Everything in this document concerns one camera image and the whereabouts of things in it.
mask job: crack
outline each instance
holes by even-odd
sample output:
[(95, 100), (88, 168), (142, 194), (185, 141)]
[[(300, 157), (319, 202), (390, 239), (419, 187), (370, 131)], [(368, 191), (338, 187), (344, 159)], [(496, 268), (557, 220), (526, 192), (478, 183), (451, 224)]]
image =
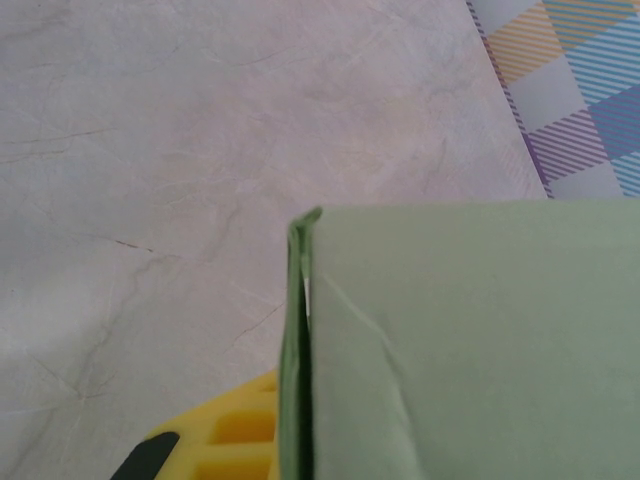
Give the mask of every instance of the crack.
[(69, 444), (71, 443), (71, 437), (73, 435), (73, 432), (76, 430), (76, 428), (78, 428), (78, 424), (80, 423), (80, 420), (82, 419), (82, 414), (84, 413), (84, 403), (85, 403), (85, 399), (86, 397), (82, 398), (82, 405), (80, 406), (80, 411), (78, 412), (78, 417), (76, 418), (76, 421), (73, 422), (73, 425), (71, 425), (71, 428), (69, 429), (69, 431), (67, 432), (67, 439), (64, 442), (64, 447), (62, 448), (62, 453), (60, 454), (60, 458), (58, 460), (59, 464), (62, 464), (65, 460), (65, 457), (67, 455), (67, 450), (69, 449)]
[(59, 8), (56, 11), (50, 13), (49, 15), (33, 21), (25, 21), (25, 22), (6, 22), (3, 23), (3, 27), (7, 28), (8, 26), (17, 25), (17, 26), (31, 26), (31, 28), (18, 31), (11, 32), (0, 36), (0, 42), (3, 44), (7, 44), (9, 42), (16, 42), (21, 40), (28, 40), (34, 37), (39, 37), (47, 30), (56, 27), (63, 26), (67, 27), (66, 17), (71, 15), (71, 10), (67, 7)]
[(315, 185), (305, 183), (304, 181), (296, 178), (294, 175), (292, 175), (288, 171), (281, 170), (277, 167), (274, 167), (273, 165), (265, 165), (265, 168), (273, 170), (276, 174), (282, 175), (283, 177), (288, 178), (289, 180), (297, 183), (298, 185), (305, 188), (306, 190), (312, 191), (313, 193), (317, 194), (318, 196), (322, 197), (325, 200), (329, 199), (329, 197), (327, 196), (327, 193), (322, 191), (322, 189), (317, 188)]
[(264, 72), (264, 73), (263, 73), (263, 74), (261, 74), (260, 76), (268, 75), (268, 74), (270, 74), (270, 73), (275, 72), (276, 70), (280, 70), (281, 68), (286, 68), (286, 67), (288, 67), (288, 66), (289, 66), (289, 65), (291, 65), (291, 64), (299, 63), (299, 62), (304, 62), (304, 61), (307, 61), (307, 60), (311, 60), (312, 58), (314, 58), (314, 56), (313, 56), (313, 55), (312, 55), (312, 56), (309, 56), (309, 57), (296, 58), (296, 59), (294, 59), (294, 60), (289, 60), (288, 62), (285, 62), (285, 63), (283, 63), (283, 64), (281, 64), (281, 65), (278, 65), (277, 67), (273, 67), (271, 70), (267, 70), (266, 72)]
[(220, 250), (225, 246), (227, 237), (229, 236), (229, 230), (231, 230), (236, 217), (240, 214), (240, 210), (241, 206), (236, 202), (220, 228), (221, 233), (219, 238), (213, 241), (212, 244), (208, 245), (205, 249), (203, 253), (203, 259), (205, 262), (212, 263), (216, 259)]
[(427, 190), (429, 190), (429, 187), (431, 186), (433, 181), (437, 180), (438, 176), (441, 174), (444, 168), (445, 160), (447, 159), (448, 146), (449, 144), (447, 142), (447, 139), (444, 138), (440, 144), (441, 151), (438, 154), (438, 160), (436, 161), (436, 164), (432, 168), (426, 169), (424, 171), (424, 176), (426, 177), (425, 179), (426, 181), (425, 181), (424, 187), (421, 188), (421, 192), (423, 195), (427, 194)]
[(287, 50), (291, 50), (292, 48), (293, 47), (287, 47), (287, 48), (284, 48), (282, 50), (278, 50), (277, 52), (273, 52), (273, 53), (271, 53), (271, 54), (269, 54), (269, 55), (267, 55), (265, 57), (260, 57), (260, 58), (258, 58), (256, 60), (252, 60), (252, 61), (246, 62), (246, 63), (231, 63), (230, 66), (231, 67), (246, 67), (248, 65), (253, 65), (253, 64), (256, 64), (256, 63), (264, 62), (265, 60), (268, 60), (271, 57), (275, 57), (276, 55), (280, 55), (281, 53), (284, 53)]
[(180, 49), (180, 47), (182, 47), (182, 44), (184, 43), (184, 41), (178, 43), (173, 50), (171, 50), (164, 58), (160, 59), (160, 61), (154, 65), (151, 68), (147, 68), (146, 70), (140, 70), (137, 72), (127, 72), (127, 75), (141, 75), (143, 73), (150, 73), (150, 72), (155, 72), (156, 70), (158, 70), (160, 67), (163, 67), (164, 65), (166, 65), (166, 63), (169, 61), (169, 59)]
[(62, 405), (45, 405), (42, 407), (35, 407), (35, 408), (19, 408), (16, 410), (6, 410), (6, 411), (2, 411), (0, 412), (0, 415), (4, 416), (4, 415), (24, 415), (24, 414), (30, 414), (30, 413), (40, 413), (40, 412), (46, 412), (48, 410), (57, 410), (58, 408), (61, 408)]
[(101, 128), (99, 130), (91, 130), (88, 132), (77, 132), (77, 133), (72, 133), (70, 135), (64, 135), (62, 137), (36, 138), (33, 140), (9, 141), (9, 142), (2, 142), (2, 144), (3, 145), (24, 145), (24, 144), (30, 144), (30, 143), (36, 143), (36, 142), (53, 142), (55, 140), (66, 140), (68, 138), (82, 137), (84, 135), (95, 135), (96, 133), (108, 132), (110, 130), (115, 130), (115, 128)]
[(68, 148), (65, 148), (64, 150), (51, 150), (50, 152), (16, 153), (16, 154), (13, 154), (12, 156), (21, 155), (21, 157), (16, 158), (15, 160), (7, 160), (5, 162), (0, 162), (0, 165), (10, 165), (12, 163), (19, 163), (25, 160), (31, 160), (33, 157), (40, 157), (40, 160), (44, 160), (45, 155), (58, 155), (61, 153), (65, 153), (67, 150)]
[(390, 16), (390, 15), (387, 15), (387, 14), (386, 14), (386, 13), (384, 13), (382, 10), (378, 10), (377, 8), (374, 8), (374, 7), (372, 7), (371, 5), (367, 5), (367, 8), (368, 8), (369, 10), (372, 10), (372, 11), (374, 11), (374, 12), (376, 12), (376, 13), (378, 13), (378, 14), (380, 14), (380, 15), (384, 16), (384, 17), (387, 17), (387, 19), (389, 19), (389, 20), (393, 20), (393, 18), (391, 18), (391, 16)]
[(129, 247), (129, 248), (142, 248), (144, 250), (146, 250), (149, 253), (154, 253), (154, 250), (152, 250), (151, 248), (147, 248), (147, 247), (139, 247), (138, 245), (133, 245), (132, 243), (127, 243), (127, 242), (121, 242), (120, 240), (112, 240), (113, 242), (116, 242), (119, 245), (124, 245), (125, 247)]
[(27, 347), (22, 342), (12, 338), (11, 334), (5, 328), (0, 327), (0, 331), (2, 332), (4, 337), (8, 338), (11, 343), (16, 345), (16, 347), (19, 348), (22, 351), (22, 353), (24, 353), (29, 358), (31, 358), (40, 368), (42, 368), (49, 375), (55, 378), (60, 384), (62, 384), (65, 387), (65, 389), (67, 389), (67, 391), (69, 391), (70, 393), (73, 393), (76, 398), (80, 398), (82, 396), (77, 388), (74, 388), (64, 378), (62, 378), (60, 375), (55, 373), (53, 370), (47, 367), (44, 363), (42, 363), (37, 357), (35, 357), (31, 352), (29, 352)]
[[(32, 121), (33, 123), (39, 123), (38, 119), (36, 117), (34, 117), (33, 115), (25, 112), (24, 110), (22, 110), (21, 108), (19, 108), (18, 106), (16, 106), (15, 104), (12, 105), (13, 109), (20, 114), (23, 118), (26, 118), (30, 121)], [(44, 123), (46, 124), (47, 127), (49, 127), (51, 130), (58, 130), (60, 131), (59, 128), (53, 126), (51, 123), (46, 122), (44, 120), (40, 120), (40, 123)], [(105, 128), (103, 130), (115, 130), (113, 128), (109, 129), (109, 128)], [(107, 153), (108, 155), (110, 155), (111, 157), (115, 158), (118, 162), (122, 163), (124, 166), (131, 168), (131, 165), (128, 162), (125, 162), (118, 154), (116, 154), (115, 152), (112, 152), (111, 150), (109, 150), (108, 148), (104, 147), (103, 145), (100, 145), (100, 143), (96, 142), (95, 140), (91, 139), (91, 135), (85, 135), (82, 136), (81, 135), (81, 140), (84, 140), (86, 142), (91, 143), (92, 145), (98, 147), (100, 150), (102, 150), (103, 152)]]
[(276, 308), (274, 308), (273, 310), (271, 310), (266, 317), (264, 317), (262, 320), (260, 320), (258, 323), (254, 324), (253, 326), (244, 329), (242, 332), (240, 332), (239, 335), (236, 336), (236, 338), (233, 339), (233, 341), (231, 342), (231, 345), (229, 345), (223, 352), (222, 355), (224, 355), (225, 353), (227, 353), (229, 350), (231, 350), (233, 348), (233, 346), (236, 344), (236, 342), (238, 340), (240, 340), (240, 338), (249, 333), (254, 331), (256, 328), (258, 328), (260, 325), (262, 325), (264, 322), (267, 321), (267, 319), (269, 319), (271, 317), (271, 315), (273, 315), (274, 313), (276, 313), (276, 311), (282, 306), (284, 305), (284, 302), (280, 303), (280, 305), (278, 305)]
[(10, 464), (9, 468), (3, 473), (6, 475), (4, 478), (15, 478), (15, 474), (22, 468), (26, 461), (31, 456), (32, 451), (40, 444), (44, 433), (49, 429), (51, 422), (53, 421), (54, 412), (56, 409), (52, 409), (47, 414), (47, 418), (44, 420), (42, 427), (40, 427), (35, 434), (31, 436), (28, 442), (26, 442), (25, 448), (20, 449), (21, 453), (17, 456), (15, 461)]
[(268, 298), (265, 297), (261, 297), (260, 295), (258, 295), (257, 293), (254, 293), (250, 290), (247, 290), (246, 288), (243, 288), (242, 286), (238, 285), (236, 282), (234, 282), (233, 280), (231, 281), (230, 285), (235, 288), (236, 290), (238, 290), (241, 293), (244, 293), (245, 295), (247, 295), (248, 297), (252, 297), (255, 298), (257, 300), (260, 300), (263, 303), (269, 304), (271, 303), (271, 301)]
[(117, 372), (114, 372), (109, 378), (105, 381), (102, 381), (98, 386), (98, 391), (90, 394), (86, 394), (87, 390), (91, 385), (91, 380), (94, 377), (94, 369), (96, 366), (96, 357), (102, 351), (102, 349), (107, 345), (111, 338), (113, 337), (114, 331), (121, 325), (121, 322), (126, 318), (125, 317), (125, 308), (129, 304), (129, 302), (139, 294), (139, 281), (140, 277), (149, 272), (156, 265), (162, 264), (169, 256), (162, 255), (155, 258), (151, 258), (149, 261), (145, 262), (140, 268), (138, 268), (135, 272), (131, 274), (131, 278), (133, 279), (132, 288), (129, 291), (129, 294), (118, 302), (117, 308), (113, 308), (113, 291), (115, 289), (115, 285), (118, 282), (117, 277), (117, 266), (114, 264), (113, 267), (113, 278), (111, 282), (111, 287), (109, 289), (109, 299), (107, 303), (107, 311), (105, 315), (106, 324), (103, 328), (103, 332), (101, 338), (91, 347), (91, 350), (86, 354), (84, 361), (82, 362), (82, 366), (80, 368), (80, 374), (78, 377), (80, 378), (80, 382), (82, 382), (82, 397), (87, 398), (95, 398), (100, 397), (107, 392), (100, 392), (100, 388), (104, 388), (114, 377)]

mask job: green paper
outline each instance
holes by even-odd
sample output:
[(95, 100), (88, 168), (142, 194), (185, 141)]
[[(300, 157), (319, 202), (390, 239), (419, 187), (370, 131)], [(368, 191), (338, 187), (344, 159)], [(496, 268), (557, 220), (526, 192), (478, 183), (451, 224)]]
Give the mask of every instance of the green paper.
[(321, 213), (316, 208), (289, 227), (287, 316), (278, 388), (278, 451), (283, 479), (313, 478), (311, 353), (304, 282), (309, 278), (311, 227)]
[(296, 420), (313, 421), (316, 480), (640, 478), (640, 203), (310, 225), (312, 415)]

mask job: purple stripes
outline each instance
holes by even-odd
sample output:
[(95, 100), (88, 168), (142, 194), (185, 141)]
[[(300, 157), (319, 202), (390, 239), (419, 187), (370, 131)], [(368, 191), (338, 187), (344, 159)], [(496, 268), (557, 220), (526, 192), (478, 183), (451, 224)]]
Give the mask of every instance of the purple stripes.
[(586, 110), (530, 133), (529, 138), (545, 178), (549, 180), (557, 180), (609, 160)]
[(504, 91), (504, 95), (507, 98), (507, 103), (509, 104), (509, 107), (511, 108), (511, 112), (513, 113), (513, 117), (516, 120), (516, 124), (518, 125), (518, 128), (520, 129), (520, 133), (522, 133), (522, 138), (524, 139), (524, 143), (527, 146), (527, 150), (529, 151), (529, 155), (531, 155), (531, 160), (533, 161), (533, 165), (536, 168), (536, 171), (538, 172), (538, 176), (540, 177), (540, 180), (542, 181), (542, 184), (544, 185), (545, 191), (547, 192), (547, 196), (549, 198), (553, 198), (553, 195), (551, 193), (551, 189), (549, 187), (549, 179), (551, 178), (560, 178), (561, 176), (566, 176), (568, 174), (570, 174), (572, 172), (572, 170), (567, 167), (567, 166), (563, 166), (563, 165), (554, 165), (553, 162), (548, 162), (547, 160), (543, 160), (542, 158), (539, 157), (536, 148), (534, 147), (534, 144), (532, 143), (532, 139), (529, 137), (529, 135), (527, 135), (526, 133), (526, 129), (524, 127), (524, 122), (522, 121), (522, 118), (520, 117), (520, 114), (518, 113), (518, 109), (516, 108), (516, 104), (513, 101), (513, 98), (511, 97), (511, 92), (509, 92), (509, 89), (507, 87), (507, 82), (504, 80), (504, 77), (502, 76), (502, 73), (500, 72), (500, 69), (498, 68), (498, 63), (496, 62), (496, 59), (493, 55), (493, 52), (491, 51), (491, 47), (489, 46), (489, 42), (487, 41), (487, 36), (484, 33), (484, 30), (482, 29), (482, 26), (480, 25), (480, 20), (478, 19), (478, 15), (476, 14), (475, 9), (473, 8), (473, 5), (471, 4), (470, 0), (466, 0), (465, 2), (467, 4), (467, 7), (469, 8), (469, 12), (471, 12), (471, 17), (473, 18), (473, 23), (475, 24), (476, 28), (478, 29), (478, 33), (480, 34), (480, 38), (482, 39), (482, 43), (484, 44), (484, 48), (487, 51), (487, 55), (489, 56), (489, 60), (491, 61), (491, 65), (493, 65), (493, 70), (496, 73), (496, 76), (498, 77), (498, 81), (500, 82), (500, 86), (502, 87), (502, 90)]

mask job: crease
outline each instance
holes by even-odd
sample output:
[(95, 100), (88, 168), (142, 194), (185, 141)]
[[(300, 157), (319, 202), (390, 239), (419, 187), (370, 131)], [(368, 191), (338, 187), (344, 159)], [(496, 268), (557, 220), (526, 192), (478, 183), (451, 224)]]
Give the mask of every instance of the crease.
[(364, 325), (368, 329), (375, 332), (378, 339), (382, 342), (385, 349), (388, 349), (390, 352), (393, 351), (391, 347), (391, 340), (386, 332), (375, 323), (371, 317), (362, 311), (360, 307), (358, 307), (345, 293), (345, 291), (340, 287), (331, 277), (329, 277), (326, 273), (321, 273), (320, 277), (329, 285), (333, 293), (342, 301), (342, 303), (353, 313), (354, 317), (360, 322), (360, 324)]
[(369, 314), (364, 312), (356, 303), (349, 298), (346, 292), (338, 285), (331, 277), (329, 277), (326, 273), (320, 273), (320, 278), (322, 278), (329, 288), (333, 291), (333, 293), (342, 301), (342, 303), (347, 307), (347, 309), (353, 314), (354, 318), (358, 320), (361, 325), (366, 326), (369, 330), (375, 333), (376, 337), (382, 343), (382, 351), (384, 355), (385, 364), (387, 365), (391, 375), (391, 379), (393, 381), (393, 397), (396, 400), (394, 404), (398, 407), (396, 412), (400, 417), (400, 422), (403, 427), (403, 431), (406, 435), (407, 444), (406, 448), (403, 450), (406, 452), (410, 452), (411, 460), (415, 465), (415, 469), (418, 470), (421, 474), (420, 478), (429, 479), (431, 478), (427, 473), (427, 469), (422, 461), (422, 457), (420, 456), (420, 450), (418, 449), (418, 435), (411, 421), (411, 409), (409, 407), (409, 401), (407, 398), (407, 393), (402, 386), (402, 383), (399, 379), (402, 377), (402, 369), (397, 359), (396, 352), (393, 348), (393, 343), (389, 335), (384, 331), (384, 329), (376, 324), (376, 322), (371, 318)]

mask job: blue stripes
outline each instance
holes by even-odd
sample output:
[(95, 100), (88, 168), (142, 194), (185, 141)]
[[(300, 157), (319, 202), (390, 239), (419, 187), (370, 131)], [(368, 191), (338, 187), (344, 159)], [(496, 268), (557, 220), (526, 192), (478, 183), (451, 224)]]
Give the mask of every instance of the blue stripes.
[(632, 152), (611, 160), (611, 165), (622, 193), (627, 197), (640, 197), (640, 153)]
[[(634, 37), (621, 34), (633, 31)], [(563, 35), (584, 39), (564, 40)], [(587, 105), (640, 84), (640, 21), (637, 16), (620, 21), (593, 37), (558, 32), (570, 44), (565, 56)]]
[[(553, 15), (551, 13), (549, 13), (549, 18), (551, 19), (551, 22), (554, 24), (554, 26), (557, 25), (558, 27), (566, 28), (568, 30), (572, 30), (574, 28), (577, 28), (574, 25), (572, 25), (574, 23), (577, 23), (578, 25), (596, 27), (596, 28), (587, 29), (587, 31), (591, 31), (591, 32), (601, 31), (601, 30), (604, 30), (606, 28), (606, 25), (603, 25), (602, 23), (599, 23), (599, 22), (587, 22), (585, 20), (579, 20), (577, 18), (576, 19), (572, 18), (571, 20), (565, 20), (564, 17), (560, 17), (558, 15)], [(633, 33), (634, 30), (633, 30), (633, 28), (626, 28), (626, 27), (623, 26), (623, 27), (620, 27), (620, 31), (621, 32), (631, 32), (631, 33)]]
[(594, 103), (589, 113), (609, 158), (640, 151), (640, 85)]
[[(598, 0), (592, 0), (591, 3), (596, 3)], [(545, 6), (546, 5), (556, 5), (558, 7), (569, 7), (569, 8), (576, 8), (577, 5), (575, 3), (567, 3), (567, 2), (556, 2), (553, 0), (545, 0), (544, 2)], [(600, 0), (600, 4), (602, 5), (602, 7), (606, 7), (607, 5), (611, 5), (612, 7), (623, 7), (623, 8), (630, 8), (633, 9), (633, 6), (629, 3), (629, 2), (609, 2), (609, 1), (602, 1)], [(580, 5), (580, 8), (582, 8), (583, 10), (594, 10), (594, 11), (598, 11), (598, 12), (611, 12), (611, 13), (620, 13), (620, 10), (614, 9), (614, 8), (602, 8), (602, 7), (594, 7), (592, 5), (586, 5), (586, 4), (582, 4)]]
[(549, 18), (551, 18), (551, 20), (562, 20), (564, 22), (579, 23), (584, 25), (597, 25), (600, 28), (602, 28), (603, 20), (607, 22), (616, 22), (617, 20), (623, 20), (625, 16), (629, 17), (635, 14), (633, 7), (631, 7), (631, 10), (626, 12), (623, 10), (609, 10), (607, 13), (612, 13), (613, 15), (603, 15), (597, 12), (591, 13), (581, 12), (578, 10), (554, 8), (552, 6), (549, 6), (548, 2), (545, 2), (545, 10), (547, 11), (547, 14), (549, 15)]

